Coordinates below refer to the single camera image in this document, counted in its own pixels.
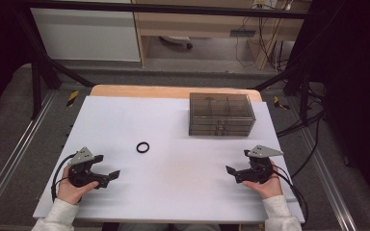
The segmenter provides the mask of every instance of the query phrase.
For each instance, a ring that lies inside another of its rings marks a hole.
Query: wooden table edge
[[[130,86],[130,85],[97,85],[92,88],[90,96],[144,97],[144,98],[189,98],[189,93],[237,93],[247,94],[251,102],[261,102],[257,90],[241,90],[231,88],[183,88],[161,86]]]

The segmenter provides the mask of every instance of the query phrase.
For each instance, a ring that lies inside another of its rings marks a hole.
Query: person's arm
[[[264,208],[269,217],[265,221],[266,231],[302,230],[299,220],[291,215],[287,207],[280,180],[275,173],[264,184],[244,181],[243,185],[261,194]]]
[[[68,169],[65,167],[60,185],[58,198],[55,199],[52,208],[46,218],[39,218],[32,230],[34,231],[70,231],[76,217],[79,206],[77,203],[87,192],[94,189],[98,182],[94,181],[84,187],[76,188],[68,182]]]

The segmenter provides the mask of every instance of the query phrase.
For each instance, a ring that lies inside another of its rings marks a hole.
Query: white cabinet
[[[130,3],[129,0],[100,1]],[[52,59],[140,61],[133,13],[31,10]]]

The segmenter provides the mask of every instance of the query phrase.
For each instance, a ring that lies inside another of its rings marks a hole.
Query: transparent plastic box
[[[190,136],[248,136],[254,122],[246,94],[190,93]]]

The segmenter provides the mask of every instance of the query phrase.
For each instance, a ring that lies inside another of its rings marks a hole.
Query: black pole
[[[59,10],[133,12],[133,13],[181,13],[226,16],[273,17],[292,19],[318,19],[320,13],[290,12],[285,10],[258,10],[238,8],[197,7],[154,4],[125,4],[102,2],[23,0],[25,7]]]

